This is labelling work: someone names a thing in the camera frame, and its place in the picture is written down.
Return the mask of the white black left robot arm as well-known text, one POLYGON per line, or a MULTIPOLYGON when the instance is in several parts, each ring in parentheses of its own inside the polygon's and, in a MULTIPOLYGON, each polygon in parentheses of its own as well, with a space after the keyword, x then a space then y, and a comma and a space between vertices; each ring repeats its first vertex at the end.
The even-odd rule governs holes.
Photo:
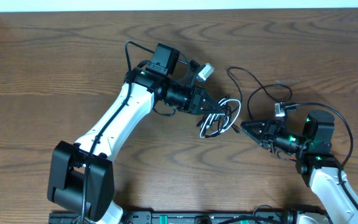
POLYGON ((113 163, 139 121, 161 101, 193 115, 223 113, 195 81, 213 73, 209 64, 189 61, 179 50, 158 44, 150 60, 128 66, 115 102, 73 144, 60 141, 52 153, 47 198, 74 212, 72 223, 119 223, 123 209, 113 201, 113 163))

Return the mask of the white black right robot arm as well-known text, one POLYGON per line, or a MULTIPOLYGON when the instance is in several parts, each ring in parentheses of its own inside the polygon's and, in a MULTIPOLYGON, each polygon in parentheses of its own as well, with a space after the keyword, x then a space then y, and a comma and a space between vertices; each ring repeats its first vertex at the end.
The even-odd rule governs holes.
POLYGON ((297 172, 319 198, 332 223, 358 223, 358 196, 331 151, 334 116, 312 110, 301 134, 287 128, 287 115, 275 119, 243 121, 243 132, 260 147, 295 156, 297 172))

